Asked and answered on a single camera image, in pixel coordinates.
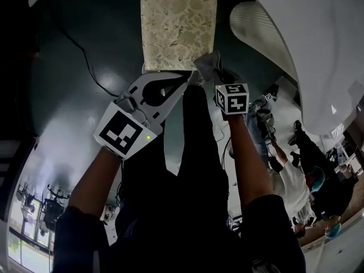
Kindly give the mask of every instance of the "leg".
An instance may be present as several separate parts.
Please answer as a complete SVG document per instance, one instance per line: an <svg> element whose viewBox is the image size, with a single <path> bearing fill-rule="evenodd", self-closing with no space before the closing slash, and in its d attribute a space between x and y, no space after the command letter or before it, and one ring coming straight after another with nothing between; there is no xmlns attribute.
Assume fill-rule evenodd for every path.
<svg viewBox="0 0 364 273"><path fill-rule="evenodd" d="M246 127L250 133L250 136L254 142L255 148L258 151L258 154L261 156L264 164L269 169L268 164L268 149L266 143L264 142L262 136L260 135L260 131L258 129L257 124L257 114L253 110L249 110L246 119L245 119Z"/></svg>
<svg viewBox="0 0 364 273"><path fill-rule="evenodd" d="M321 152L319 147L315 145L309 136L301 129L296 130L297 146L300 149L301 166L305 174L313 171L315 166L320 167L325 177L337 177L335 170L330 166L329 161Z"/></svg>
<svg viewBox="0 0 364 273"><path fill-rule="evenodd" d="M117 234L125 233L138 217L162 211L169 203L172 205L165 198L174 191L175 182L176 176L166 169L163 132L123 163L120 212L115 221Z"/></svg>
<svg viewBox="0 0 364 273"><path fill-rule="evenodd" d="M178 174L181 205L188 218L201 211L226 227L229 182L221 168L206 94L189 86L183 96L184 151Z"/></svg>

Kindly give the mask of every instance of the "shoe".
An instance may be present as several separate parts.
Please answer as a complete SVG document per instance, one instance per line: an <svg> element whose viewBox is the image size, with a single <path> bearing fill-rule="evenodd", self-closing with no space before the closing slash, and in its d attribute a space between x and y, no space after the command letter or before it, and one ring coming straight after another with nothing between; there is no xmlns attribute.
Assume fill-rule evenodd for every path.
<svg viewBox="0 0 364 273"><path fill-rule="evenodd" d="M267 128L268 134L264 138L264 142L266 143L266 146L270 145L273 140L276 140L274 134L275 134L275 128L274 127L268 127Z"/></svg>
<svg viewBox="0 0 364 273"><path fill-rule="evenodd" d="M216 73L222 73L221 54L217 51L199 57L194 64L205 82L214 79Z"/></svg>
<svg viewBox="0 0 364 273"><path fill-rule="evenodd" d="M290 152L289 154L290 154L291 156L293 156L294 158L295 158L295 157L298 157L298 158L299 158L299 157L301 157L301 156L300 156L300 154L297 154L297 153L295 153L295 152Z"/></svg>
<svg viewBox="0 0 364 273"><path fill-rule="evenodd" d="M302 129L302 123L300 121L295 121L295 123L293 124L293 127L296 130L301 130Z"/></svg>
<svg viewBox="0 0 364 273"><path fill-rule="evenodd" d="M266 146L268 146L272 143L271 137L274 135L275 130L268 129L267 125L260 120L258 120L257 126L260 131L260 135L262 136L262 139L264 140Z"/></svg>
<svg viewBox="0 0 364 273"><path fill-rule="evenodd" d="M288 144L290 146L294 146L297 143L297 135L294 135L289 141Z"/></svg>

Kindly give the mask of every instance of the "floor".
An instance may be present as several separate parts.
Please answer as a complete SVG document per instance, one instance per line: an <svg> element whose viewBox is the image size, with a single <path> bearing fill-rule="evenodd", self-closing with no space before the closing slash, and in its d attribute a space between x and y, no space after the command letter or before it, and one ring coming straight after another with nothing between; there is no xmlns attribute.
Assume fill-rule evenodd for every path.
<svg viewBox="0 0 364 273"><path fill-rule="evenodd" d="M257 51L240 42L229 29L229 14L238 3L249 0L219 0L215 49L225 67L247 82L251 99L258 98L281 75L282 70ZM125 90L143 64L139 0L50 0L55 19L87 51L99 82L113 93ZM44 4L40 12L39 56L29 80L31 115L40 136L29 158L23 181L41 197L47 184L67 192L77 184L100 149L94 130L112 98L89 76L82 53L61 34ZM206 86L209 104L213 86ZM216 138L223 137L220 111L215 110ZM227 135L220 141L226 144ZM179 102L167 119L165 152L167 167L178 171L183 151L182 109ZM114 203L121 173L115 178L109 202Z"/></svg>

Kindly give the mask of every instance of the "patterned cloth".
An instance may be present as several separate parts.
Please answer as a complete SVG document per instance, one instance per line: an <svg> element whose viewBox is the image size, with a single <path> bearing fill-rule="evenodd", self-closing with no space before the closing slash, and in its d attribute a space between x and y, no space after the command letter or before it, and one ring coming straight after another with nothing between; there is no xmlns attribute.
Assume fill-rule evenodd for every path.
<svg viewBox="0 0 364 273"><path fill-rule="evenodd" d="M217 0L141 0L145 68L195 70L213 50Z"/></svg>

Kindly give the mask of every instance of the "forearm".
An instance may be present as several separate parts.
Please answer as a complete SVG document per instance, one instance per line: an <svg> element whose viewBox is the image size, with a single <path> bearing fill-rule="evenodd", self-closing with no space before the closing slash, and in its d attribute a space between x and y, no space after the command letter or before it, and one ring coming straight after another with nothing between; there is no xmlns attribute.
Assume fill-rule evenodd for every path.
<svg viewBox="0 0 364 273"><path fill-rule="evenodd" d="M240 115L228 115L242 210L252 200L273 193L267 168L261 160Z"/></svg>
<svg viewBox="0 0 364 273"><path fill-rule="evenodd" d="M278 158L283 162L283 164L286 164L286 162L288 161L286 153L277 145L276 142L272 142L272 146L277 152Z"/></svg>
<svg viewBox="0 0 364 273"><path fill-rule="evenodd" d="M74 188L68 205L100 218L119 166L120 159L102 148Z"/></svg>

